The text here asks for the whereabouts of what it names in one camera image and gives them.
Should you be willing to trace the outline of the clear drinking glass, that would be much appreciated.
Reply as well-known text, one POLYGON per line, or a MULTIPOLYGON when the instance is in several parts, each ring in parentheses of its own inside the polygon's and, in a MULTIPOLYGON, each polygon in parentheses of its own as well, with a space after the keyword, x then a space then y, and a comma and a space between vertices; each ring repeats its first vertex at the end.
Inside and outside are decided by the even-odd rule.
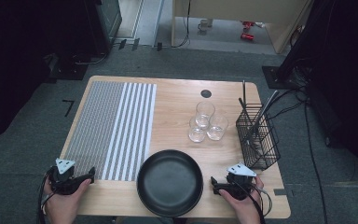
POLYGON ((195 121, 201 128, 209 126, 209 120, 215 112, 215 107, 210 102, 199 102, 196 106, 195 121))
POLYGON ((204 140, 206 135, 205 128, 199 126, 196 122, 196 118, 192 117, 189 121, 188 137, 194 143, 200 143, 204 140))
POLYGON ((213 115, 210 120, 207 135, 211 140, 219 141, 224 136, 228 127, 228 119, 223 115, 213 115))

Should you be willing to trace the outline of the black wire cutlery basket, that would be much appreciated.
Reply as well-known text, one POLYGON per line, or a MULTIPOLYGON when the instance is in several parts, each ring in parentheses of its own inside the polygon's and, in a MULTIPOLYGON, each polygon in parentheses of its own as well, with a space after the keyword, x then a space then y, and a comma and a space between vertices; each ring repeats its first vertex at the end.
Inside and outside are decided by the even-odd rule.
POLYGON ((267 170, 281 157, 274 125, 262 109, 247 104, 236 120, 244 164, 256 170, 267 170))

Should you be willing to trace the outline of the black round plate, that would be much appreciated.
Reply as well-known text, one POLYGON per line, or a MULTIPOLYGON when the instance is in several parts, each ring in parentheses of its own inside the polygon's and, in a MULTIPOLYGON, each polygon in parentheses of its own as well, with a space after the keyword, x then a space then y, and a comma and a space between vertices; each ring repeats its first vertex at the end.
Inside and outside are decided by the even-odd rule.
POLYGON ((191 211, 203 192, 203 175, 185 152, 167 149, 145 160, 137 175, 143 205, 160 217, 180 217, 191 211))

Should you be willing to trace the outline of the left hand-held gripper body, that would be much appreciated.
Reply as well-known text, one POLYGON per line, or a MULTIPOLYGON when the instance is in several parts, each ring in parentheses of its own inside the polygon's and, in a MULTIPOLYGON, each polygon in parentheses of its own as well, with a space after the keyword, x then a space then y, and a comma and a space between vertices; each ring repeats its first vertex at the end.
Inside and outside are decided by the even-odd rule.
POLYGON ((61 195, 75 193, 80 184, 89 178, 89 175, 74 177, 75 161, 57 159, 56 165, 52 167, 49 181, 53 192, 61 195))

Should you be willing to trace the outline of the black floor tape marker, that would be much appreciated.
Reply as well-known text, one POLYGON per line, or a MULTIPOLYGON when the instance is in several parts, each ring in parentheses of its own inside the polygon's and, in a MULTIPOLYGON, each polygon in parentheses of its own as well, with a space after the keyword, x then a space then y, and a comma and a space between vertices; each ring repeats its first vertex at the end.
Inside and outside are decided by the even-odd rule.
POLYGON ((75 101, 74 101, 74 100, 67 100, 67 99, 62 99, 62 101, 63 101, 64 103, 67 103, 67 104, 68 104, 68 108, 67 108, 67 110, 66 110, 66 112, 65 112, 65 115, 64 115, 65 117, 68 117, 69 113, 70 113, 71 110, 72 110, 72 107, 73 107, 75 101))

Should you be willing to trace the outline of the grey striped placemat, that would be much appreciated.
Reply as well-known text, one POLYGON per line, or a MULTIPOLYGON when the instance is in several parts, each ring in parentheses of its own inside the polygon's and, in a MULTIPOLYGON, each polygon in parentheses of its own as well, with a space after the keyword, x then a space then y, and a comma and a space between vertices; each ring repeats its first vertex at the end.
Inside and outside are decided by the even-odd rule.
POLYGON ((75 174, 133 181, 148 157, 157 86, 93 81, 64 154, 75 174))

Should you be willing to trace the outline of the black stand base plate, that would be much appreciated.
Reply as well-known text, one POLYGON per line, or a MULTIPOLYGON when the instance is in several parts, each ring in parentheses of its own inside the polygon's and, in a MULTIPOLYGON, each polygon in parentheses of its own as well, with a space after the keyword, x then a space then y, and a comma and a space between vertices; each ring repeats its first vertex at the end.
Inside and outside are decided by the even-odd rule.
POLYGON ((278 79, 277 66, 263 66, 262 71, 270 89, 294 90, 296 84, 290 79, 278 79))

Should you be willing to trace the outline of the dark cabinet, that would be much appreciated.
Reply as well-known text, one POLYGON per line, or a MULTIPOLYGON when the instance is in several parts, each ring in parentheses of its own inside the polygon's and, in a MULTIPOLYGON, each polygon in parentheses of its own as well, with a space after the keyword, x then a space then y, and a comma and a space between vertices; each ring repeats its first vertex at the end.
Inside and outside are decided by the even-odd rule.
POLYGON ((118 0, 84 0, 95 55, 110 52, 122 22, 118 0))

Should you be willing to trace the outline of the white cup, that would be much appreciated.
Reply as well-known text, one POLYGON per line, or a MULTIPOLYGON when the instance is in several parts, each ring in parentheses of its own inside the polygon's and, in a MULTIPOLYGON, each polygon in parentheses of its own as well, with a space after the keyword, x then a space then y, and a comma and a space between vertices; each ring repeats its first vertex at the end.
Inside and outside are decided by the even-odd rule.
POLYGON ((201 33, 207 32, 213 27, 213 19, 202 19, 198 25, 198 29, 201 33))

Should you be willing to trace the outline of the black flat floor base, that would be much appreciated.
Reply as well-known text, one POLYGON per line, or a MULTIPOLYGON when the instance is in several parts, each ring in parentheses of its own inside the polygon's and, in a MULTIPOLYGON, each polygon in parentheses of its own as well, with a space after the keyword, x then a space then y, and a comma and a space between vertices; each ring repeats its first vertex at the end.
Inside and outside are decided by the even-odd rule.
POLYGON ((58 58, 49 74, 52 79, 82 80, 88 69, 88 64, 77 57, 58 58))

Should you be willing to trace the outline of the person's right hand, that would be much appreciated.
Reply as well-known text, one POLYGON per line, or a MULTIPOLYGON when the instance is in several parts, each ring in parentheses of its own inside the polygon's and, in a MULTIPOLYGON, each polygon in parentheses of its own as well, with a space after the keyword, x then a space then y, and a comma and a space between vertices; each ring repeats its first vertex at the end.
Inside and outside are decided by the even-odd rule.
POLYGON ((227 191, 221 191, 220 195, 233 208, 240 224, 265 224, 261 217, 261 196, 259 192, 264 188, 264 183, 259 176, 255 178, 255 185, 256 189, 242 201, 233 198, 227 191))

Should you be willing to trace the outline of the person's left hand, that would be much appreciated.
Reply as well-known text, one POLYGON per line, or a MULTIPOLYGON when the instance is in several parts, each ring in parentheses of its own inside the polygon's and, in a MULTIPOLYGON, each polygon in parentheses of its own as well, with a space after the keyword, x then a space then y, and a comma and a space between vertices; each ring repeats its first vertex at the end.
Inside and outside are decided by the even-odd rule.
POLYGON ((45 181, 44 192, 49 199, 44 205, 43 211, 46 213, 50 224, 73 224, 80 201, 88 186, 79 186, 78 190, 71 195, 54 194, 51 190, 49 181, 45 181))

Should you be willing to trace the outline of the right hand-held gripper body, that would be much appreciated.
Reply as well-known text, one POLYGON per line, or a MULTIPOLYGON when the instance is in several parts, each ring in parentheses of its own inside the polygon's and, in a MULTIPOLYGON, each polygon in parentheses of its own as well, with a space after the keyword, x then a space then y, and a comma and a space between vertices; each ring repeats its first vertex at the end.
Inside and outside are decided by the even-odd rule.
POLYGON ((227 182, 232 186, 228 192, 237 200, 245 199, 250 193, 256 172, 242 163, 228 167, 227 171, 227 182))

